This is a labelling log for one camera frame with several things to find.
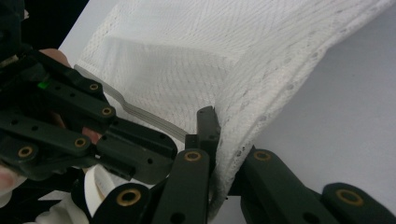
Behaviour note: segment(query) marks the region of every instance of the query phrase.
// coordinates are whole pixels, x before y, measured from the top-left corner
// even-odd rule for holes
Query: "pink skin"
[[[54,60],[58,61],[59,63],[64,64],[65,66],[70,67],[69,62],[67,61],[66,56],[61,53],[57,49],[42,49],[40,50],[42,53],[46,54],[47,56],[53,58]],[[59,126],[64,127],[62,121],[59,122]],[[96,133],[89,128],[84,127],[82,133],[89,136],[94,144],[101,138],[101,134]],[[4,191],[11,191],[15,188],[17,184],[18,175],[14,172],[10,171],[8,168],[3,167],[0,165],[0,193]]]

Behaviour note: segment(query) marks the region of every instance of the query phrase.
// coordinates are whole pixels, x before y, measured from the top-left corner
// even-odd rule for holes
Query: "robotic hand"
[[[69,168],[100,163],[125,179],[156,185],[115,188],[91,223],[206,223],[220,130],[213,107],[197,112],[198,133],[186,135],[186,150],[177,154],[169,136],[118,118],[102,85],[67,67],[63,55],[23,45],[22,12],[22,1],[0,3],[0,190],[16,187],[18,176],[29,179],[0,208],[2,221],[29,221],[52,206],[32,203],[43,195],[39,188],[72,191],[84,201],[83,192],[73,193],[81,182]],[[396,223],[353,186],[312,192],[267,150],[251,150],[230,194],[241,196],[249,224]]]

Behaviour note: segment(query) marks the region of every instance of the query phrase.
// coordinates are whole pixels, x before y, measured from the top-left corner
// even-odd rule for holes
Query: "white surface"
[[[61,46],[71,64],[116,2],[90,1]],[[379,26],[372,23],[332,49],[256,145],[277,153],[310,188],[321,191],[327,183],[345,181],[395,213],[395,193],[386,190],[396,186],[391,173],[396,159],[391,15],[396,15],[395,7],[376,21]],[[375,152],[359,151],[363,157],[356,157],[361,148]],[[231,218],[235,214],[227,212],[235,221],[228,223],[241,223]]]

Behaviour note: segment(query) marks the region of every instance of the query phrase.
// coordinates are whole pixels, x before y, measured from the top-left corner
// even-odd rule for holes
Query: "white mesh bag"
[[[171,135],[179,150],[197,110],[215,107],[213,217],[255,138],[326,50],[394,2],[123,0],[76,68],[105,85],[119,116]]]

